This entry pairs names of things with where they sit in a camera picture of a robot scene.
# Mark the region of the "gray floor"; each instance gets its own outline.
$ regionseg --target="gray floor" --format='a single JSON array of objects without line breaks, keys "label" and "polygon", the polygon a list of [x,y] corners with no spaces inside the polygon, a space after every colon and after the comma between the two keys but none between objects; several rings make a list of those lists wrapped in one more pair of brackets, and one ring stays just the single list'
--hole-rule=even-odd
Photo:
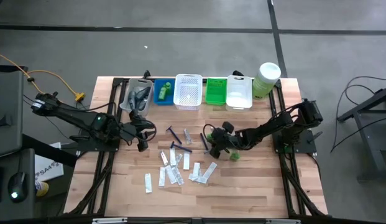
[{"label": "gray floor", "polygon": [[[386,0],[273,0],[281,29],[386,30]],[[266,0],[5,0],[1,24],[73,26],[271,28]],[[360,137],[354,136],[329,154],[336,104],[347,82],[359,75],[386,78],[386,36],[281,35],[288,77],[297,78],[301,94],[317,100],[324,122],[316,131],[318,161],[329,214],[340,218],[386,222],[386,184],[358,184],[367,168]],[[254,76],[260,64],[277,63],[272,34],[151,32],[41,32],[0,30],[0,53],[31,70],[59,73],[89,104],[100,75],[199,73],[225,77],[233,70]],[[0,64],[7,64],[0,59]],[[36,75],[43,91],[73,95],[56,78]],[[386,81],[358,80],[374,91]],[[35,89],[25,84],[25,94]],[[349,92],[360,102],[365,89]],[[353,104],[342,100],[340,112]],[[45,118],[24,111],[24,132],[47,143],[68,142]],[[78,130],[56,118],[66,134]],[[357,129],[339,126],[342,139]]]}]

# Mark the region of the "wooden table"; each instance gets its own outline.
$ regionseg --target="wooden table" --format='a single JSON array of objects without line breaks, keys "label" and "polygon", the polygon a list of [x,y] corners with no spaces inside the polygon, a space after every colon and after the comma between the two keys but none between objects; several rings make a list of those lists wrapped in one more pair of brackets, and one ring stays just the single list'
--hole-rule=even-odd
[{"label": "wooden table", "polygon": [[[113,77],[98,77],[94,88],[91,108],[108,103]],[[282,90],[286,107],[301,101],[298,82],[294,78],[282,79]],[[122,142],[116,153],[109,187],[106,216],[122,217],[288,217],[282,184],[280,162],[273,151],[272,138],[263,141],[250,151],[241,151],[237,162],[228,159],[222,151],[219,159],[204,154],[200,133],[205,124],[221,126],[229,121],[235,129],[256,128],[271,117],[269,99],[254,100],[249,111],[237,113],[226,111],[224,106],[207,105],[204,100],[199,111],[177,110],[175,106],[157,106],[154,103],[146,117],[157,126],[157,136],[149,142],[149,148],[138,152],[137,141],[127,146]],[[122,121],[127,122],[126,112]],[[190,132],[193,151],[190,156],[190,170],[183,170],[183,160],[179,163],[185,184],[170,184],[166,178],[165,187],[158,187],[159,170],[163,166],[160,150],[164,149],[169,158],[169,147],[173,136],[166,132],[172,125],[181,139],[183,129]],[[78,204],[91,187],[98,153],[89,152],[78,159],[67,197],[65,212]],[[193,172],[194,162],[201,163],[204,172],[215,162],[217,168],[207,184],[188,180]],[[316,164],[305,154],[297,154],[296,162],[302,188],[310,199],[324,213],[327,213],[323,190]],[[152,193],[145,193],[144,174],[151,173]],[[298,212],[296,193],[291,190],[295,211]],[[101,189],[96,197],[99,207]]]}]

